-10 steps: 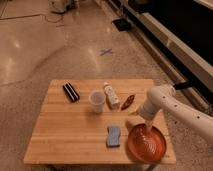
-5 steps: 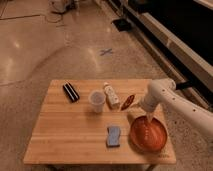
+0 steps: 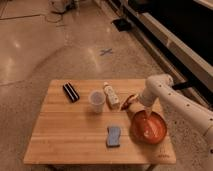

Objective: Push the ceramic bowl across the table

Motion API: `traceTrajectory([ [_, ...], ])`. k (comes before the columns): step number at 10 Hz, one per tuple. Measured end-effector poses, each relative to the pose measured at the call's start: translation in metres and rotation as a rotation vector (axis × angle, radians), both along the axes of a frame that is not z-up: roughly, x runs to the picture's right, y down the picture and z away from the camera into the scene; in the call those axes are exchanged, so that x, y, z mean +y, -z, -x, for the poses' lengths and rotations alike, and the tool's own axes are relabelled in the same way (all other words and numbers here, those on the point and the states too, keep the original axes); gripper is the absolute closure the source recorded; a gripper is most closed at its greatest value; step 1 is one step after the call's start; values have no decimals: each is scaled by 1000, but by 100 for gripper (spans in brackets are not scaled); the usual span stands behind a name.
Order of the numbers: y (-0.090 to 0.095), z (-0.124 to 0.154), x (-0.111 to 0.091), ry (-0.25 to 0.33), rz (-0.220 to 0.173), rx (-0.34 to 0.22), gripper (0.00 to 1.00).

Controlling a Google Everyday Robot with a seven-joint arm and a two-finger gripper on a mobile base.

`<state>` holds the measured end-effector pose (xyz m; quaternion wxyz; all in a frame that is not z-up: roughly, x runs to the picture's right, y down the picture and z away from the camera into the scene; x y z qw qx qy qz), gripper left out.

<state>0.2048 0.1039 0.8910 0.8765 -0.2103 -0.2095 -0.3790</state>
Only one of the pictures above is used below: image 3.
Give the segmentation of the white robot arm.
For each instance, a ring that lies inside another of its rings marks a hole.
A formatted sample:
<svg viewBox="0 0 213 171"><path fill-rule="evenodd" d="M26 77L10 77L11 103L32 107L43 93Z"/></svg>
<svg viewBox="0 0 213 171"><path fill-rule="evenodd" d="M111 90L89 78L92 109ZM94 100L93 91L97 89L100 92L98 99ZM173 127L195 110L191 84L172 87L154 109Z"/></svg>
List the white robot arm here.
<svg viewBox="0 0 213 171"><path fill-rule="evenodd" d="M213 158L213 111L177 93L169 74L153 75L146 79L145 88L138 100L145 107L151 107L157 98L175 108L200 132L208 143L208 156Z"/></svg>

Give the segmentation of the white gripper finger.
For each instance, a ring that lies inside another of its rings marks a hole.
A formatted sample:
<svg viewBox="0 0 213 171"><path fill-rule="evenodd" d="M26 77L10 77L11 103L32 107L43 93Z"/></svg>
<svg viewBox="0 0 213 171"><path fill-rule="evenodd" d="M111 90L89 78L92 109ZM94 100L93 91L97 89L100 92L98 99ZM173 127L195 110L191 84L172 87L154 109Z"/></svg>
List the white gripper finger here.
<svg viewBox="0 0 213 171"><path fill-rule="evenodd" d="M152 113L152 106L151 107L145 106L144 109L145 109L145 113L146 113L147 118L149 118L151 113Z"/></svg>

